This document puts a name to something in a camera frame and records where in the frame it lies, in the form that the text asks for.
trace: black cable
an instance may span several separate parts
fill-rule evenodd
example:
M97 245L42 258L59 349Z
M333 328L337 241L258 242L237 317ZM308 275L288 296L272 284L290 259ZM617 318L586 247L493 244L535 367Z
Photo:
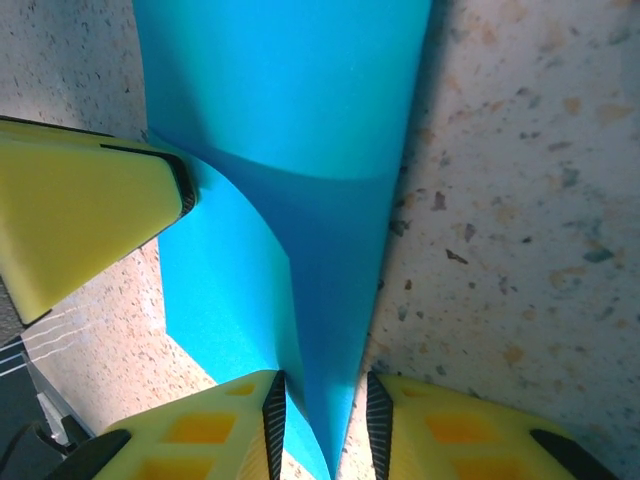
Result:
M0 458L0 477L2 477L2 474L7 468L9 460L15 452L18 443L20 443L20 440L22 440L24 436L29 433L29 430L33 430L42 443L54 449L58 453L61 453L62 455L69 455L71 450L73 450L73 448L75 447L75 445L65 446L56 442L53 438L46 434L46 432L42 429L42 426L38 422L28 423L18 429L18 431L11 438L11 441L7 445L7 448L5 448L4 453L2 454L2 458Z

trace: granite surface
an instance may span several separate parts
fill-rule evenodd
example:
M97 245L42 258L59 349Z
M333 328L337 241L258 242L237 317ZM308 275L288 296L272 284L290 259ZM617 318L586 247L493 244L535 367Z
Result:
M640 478L640 4L438 0L430 23L363 368L553 419ZM0 58L0 113L144 138L129 1L1 2ZM154 242L25 342L96 430L213 384L164 333ZM369 480L354 405L341 478Z

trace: blue paper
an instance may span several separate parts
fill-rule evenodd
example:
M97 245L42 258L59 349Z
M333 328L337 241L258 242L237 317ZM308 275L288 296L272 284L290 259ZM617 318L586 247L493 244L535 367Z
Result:
M429 6L135 2L152 141L190 156L201 196L160 237L169 334L218 382L283 368L285 448L318 479L345 439Z

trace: yellow 3d-printed part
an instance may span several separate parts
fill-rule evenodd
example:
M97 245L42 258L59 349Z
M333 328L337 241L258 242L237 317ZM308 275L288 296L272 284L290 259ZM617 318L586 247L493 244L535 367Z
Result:
M52 142L48 133L33 141L29 128L53 129L27 125L15 132L7 130L11 122L1 123L0 276L25 324L171 225L195 201L177 179L176 167L185 167L175 156Z
M277 480L285 413L284 373L256 372L114 424L48 480Z
M406 377L369 373L376 480L615 477L553 423Z

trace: rolled blue paper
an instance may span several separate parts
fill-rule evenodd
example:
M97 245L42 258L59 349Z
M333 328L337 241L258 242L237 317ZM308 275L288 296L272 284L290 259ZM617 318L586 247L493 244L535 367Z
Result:
M160 236L168 333L218 382L287 372L285 448L335 478L430 2L134 2L154 144L196 208Z

